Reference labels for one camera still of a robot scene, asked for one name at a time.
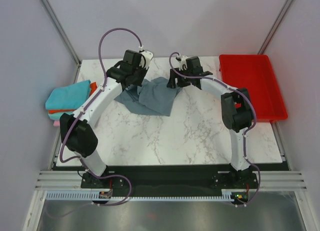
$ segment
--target blue towel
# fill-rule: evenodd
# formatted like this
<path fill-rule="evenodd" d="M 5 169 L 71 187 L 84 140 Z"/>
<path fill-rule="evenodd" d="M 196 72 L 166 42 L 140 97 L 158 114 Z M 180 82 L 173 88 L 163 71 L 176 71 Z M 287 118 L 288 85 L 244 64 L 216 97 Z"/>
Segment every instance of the blue towel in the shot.
<path fill-rule="evenodd" d="M 55 112 L 55 113 L 48 113 L 49 118 L 51 120 L 60 120 L 61 115 L 63 115 L 64 113 L 71 115 L 73 112 L 69 111 L 69 112 Z"/>
<path fill-rule="evenodd" d="M 168 79 L 143 80 L 142 86 L 131 86 L 114 100 L 137 115 L 170 116 L 174 99 L 181 88 L 167 88 Z"/>
<path fill-rule="evenodd" d="M 46 110 L 76 110 L 89 98 L 90 80 L 57 87 L 45 102 Z"/>

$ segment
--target gray floor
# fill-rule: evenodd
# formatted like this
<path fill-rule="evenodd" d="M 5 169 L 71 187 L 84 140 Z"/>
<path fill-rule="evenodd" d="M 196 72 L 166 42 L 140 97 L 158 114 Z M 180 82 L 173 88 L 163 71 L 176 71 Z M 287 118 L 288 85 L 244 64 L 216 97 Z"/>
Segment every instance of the gray floor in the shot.
<path fill-rule="evenodd" d="M 46 201 L 51 215 L 83 201 Z M 260 192 L 248 207 L 219 202 L 137 202 L 87 206 L 60 219 L 42 214 L 38 231 L 304 231 L 293 193 Z"/>

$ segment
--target pink towel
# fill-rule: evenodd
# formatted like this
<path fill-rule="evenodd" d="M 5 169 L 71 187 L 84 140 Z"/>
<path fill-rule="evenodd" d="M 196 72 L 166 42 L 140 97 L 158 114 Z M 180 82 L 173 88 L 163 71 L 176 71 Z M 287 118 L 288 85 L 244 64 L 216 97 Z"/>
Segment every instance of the pink towel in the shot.
<path fill-rule="evenodd" d="M 60 120 L 55 120 L 55 121 L 53 122 L 53 126 L 55 126 L 55 127 L 60 127 Z"/>

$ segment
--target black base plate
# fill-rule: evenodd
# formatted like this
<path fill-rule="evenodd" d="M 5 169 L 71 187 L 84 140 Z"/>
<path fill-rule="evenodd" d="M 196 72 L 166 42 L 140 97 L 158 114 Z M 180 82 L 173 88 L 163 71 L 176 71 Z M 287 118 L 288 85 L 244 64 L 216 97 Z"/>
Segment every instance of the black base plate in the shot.
<path fill-rule="evenodd" d="M 221 196 L 221 189 L 251 189 L 258 186 L 257 177 L 251 173 L 247 179 L 236 182 L 230 173 L 218 173 L 216 170 L 199 168 L 188 170 L 187 166 L 158 167 L 154 170 L 123 168 L 109 170 L 107 175 L 123 175 L 132 184 L 131 197 L 211 197 Z M 91 174 L 83 174 L 82 189 L 109 189 L 109 179 L 96 179 Z M 129 184 L 121 178 L 112 178 L 113 197 L 125 197 Z"/>

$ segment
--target teal towel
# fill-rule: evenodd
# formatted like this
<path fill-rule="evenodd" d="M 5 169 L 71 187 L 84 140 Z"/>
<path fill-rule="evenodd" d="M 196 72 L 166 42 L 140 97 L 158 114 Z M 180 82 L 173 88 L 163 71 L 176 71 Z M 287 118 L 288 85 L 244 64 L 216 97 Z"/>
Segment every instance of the teal towel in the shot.
<path fill-rule="evenodd" d="M 76 110 L 89 98 L 90 80 L 57 87 L 45 102 L 46 110 Z"/>
<path fill-rule="evenodd" d="M 64 113 L 71 115 L 73 112 L 72 111 L 70 111 L 70 112 L 56 112 L 56 113 L 48 113 L 48 115 L 51 120 L 60 120 L 61 115 L 63 115 Z"/>

